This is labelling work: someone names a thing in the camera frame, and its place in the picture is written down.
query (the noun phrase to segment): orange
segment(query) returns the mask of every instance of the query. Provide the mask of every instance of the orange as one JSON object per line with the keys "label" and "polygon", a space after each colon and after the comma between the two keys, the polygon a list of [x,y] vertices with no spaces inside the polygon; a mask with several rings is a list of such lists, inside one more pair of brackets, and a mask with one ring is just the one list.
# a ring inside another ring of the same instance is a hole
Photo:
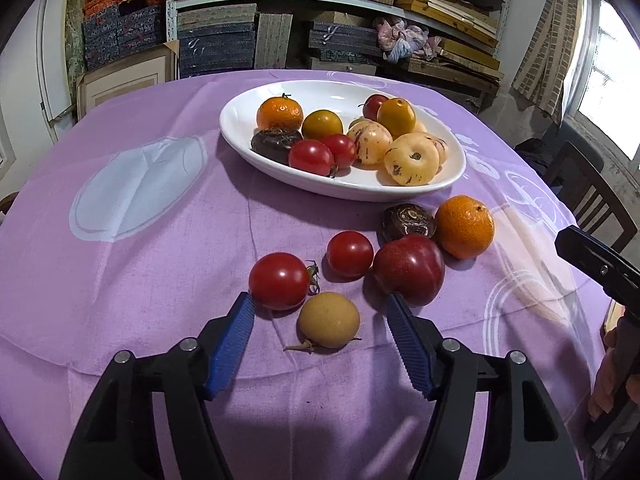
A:
{"label": "orange", "polygon": [[494,219],[482,202],[467,195],[449,198],[436,212],[434,238],[460,260],[484,253],[494,240]]}
{"label": "orange", "polygon": [[394,97],[383,102],[378,108],[378,122],[394,139],[408,134],[415,128],[415,112],[406,99]]}
{"label": "orange", "polygon": [[340,117],[331,110],[316,110],[306,116],[302,123],[302,136],[305,139],[320,140],[343,133]]}
{"label": "orange", "polygon": [[304,115],[300,106],[290,96],[269,97],[258,108],[255,121],[258,129],[281,128],[283,130],[299,130]]}

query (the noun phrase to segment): metal bolt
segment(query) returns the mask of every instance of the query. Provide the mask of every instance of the metal bolt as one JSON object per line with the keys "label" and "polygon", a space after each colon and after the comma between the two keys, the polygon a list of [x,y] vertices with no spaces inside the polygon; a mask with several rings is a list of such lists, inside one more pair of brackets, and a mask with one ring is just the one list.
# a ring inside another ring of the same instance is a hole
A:
{"label": "metal bolt", "polygon": [[128,350],[120,350],[116,355],[114,355],[113,360],[118,364],[126,363],[131,357],[131,352]]}
{"label": "metal bolt", "polygon": [[460,350],[460,342],[457,339],[445,339],[442,347],[449,352],[457,352]]}
{"label": "metal bolt", "polygon": [[524,355],[519,350],[516,350],[515,352],[511,352],[509,354],[509,358],[517,365],[521,365],[527,360],[527,356]]}
{"label": "metal bolt", "polygon": [[193,337],[188,337],[187,339],[183,339],[180,341],[180,350],[184,350],[185,352],[191,352],[198,347],[198,341]]}

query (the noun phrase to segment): tablecloth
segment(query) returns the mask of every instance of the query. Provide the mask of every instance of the tablecloth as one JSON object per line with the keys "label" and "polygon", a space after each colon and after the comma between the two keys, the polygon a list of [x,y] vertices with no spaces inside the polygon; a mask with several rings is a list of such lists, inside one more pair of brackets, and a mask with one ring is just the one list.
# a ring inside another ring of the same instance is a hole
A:
{"label": "tablecloth", "polygon": [[[523,350],[562,418],[581,413],[602,358],[608,300],[556,256],[555,234],[574,219],[504,142],[419,86],[338,72],[226,73],[92,110],[47,153],[0,228],[0,415],[44,480],[59,473],[84,404],[118,350],[145,356],[197,335],[246,290],[265,254],[320,262],[341,230],[363,232],[378,247],[386,205],[282,184],[220,136],[229,99],[293,79],[383,89],[452,129],[465,174],[415,202],[434,210],[456,194],[481,200],[495,240],[475,260],[447,257],[438,297],[414,311],[473,351]],[[207,403],[237,480],[398,480],[418,452],[433,406],[411,388],[385,298],[370,277],[340,283],[322,272],[321,286],[356,304],[362,340],[329,354],[284,352],[298,341],[297,315],[258,313],[236,380]],[[478,411],[463,480],[475,478],[483,424]],[[178,478],[170,458],[163,461],[166,478]]]}

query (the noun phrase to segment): checkered curtain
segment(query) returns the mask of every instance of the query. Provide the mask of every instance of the checkered curtain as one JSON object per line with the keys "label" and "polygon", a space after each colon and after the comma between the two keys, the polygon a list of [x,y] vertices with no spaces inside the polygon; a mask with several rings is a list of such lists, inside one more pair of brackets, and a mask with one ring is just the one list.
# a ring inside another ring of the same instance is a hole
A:
{"label": "checkered curtain", "polygon": [[559,123],[562,83],[569,69],[578,0],[546,0],[513,87]]}

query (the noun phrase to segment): oval plate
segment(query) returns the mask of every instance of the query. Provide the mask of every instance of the oval plate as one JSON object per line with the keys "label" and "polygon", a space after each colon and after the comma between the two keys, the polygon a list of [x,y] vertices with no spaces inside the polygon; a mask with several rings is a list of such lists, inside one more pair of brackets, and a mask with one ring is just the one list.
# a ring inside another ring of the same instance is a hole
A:
{"label": "oval plate", "polygon": [[362,202],[392,202],[420,196],[451,186],[466,168],[465,152],[443,122],[415,107],[415,114],[427,131],[440,137],[449,146],[449,158],[430,184],[426,186],[398,186],[385,169],[364,170],[352,167],[335,178],[295,170],[273,162],[251,150],[251,138],[257,131],[255,115],[269,97],[290,94],[301,106],[305,117],[315,110],[331,110],[342,120],[345,133],[349,124],[362,114],[361,104],[373,93],[364,86],[335,81],[282,81],[248,90],[229,101],[220,112],[220,129],[226,142],[254,168],[291,186],[313,193]]}

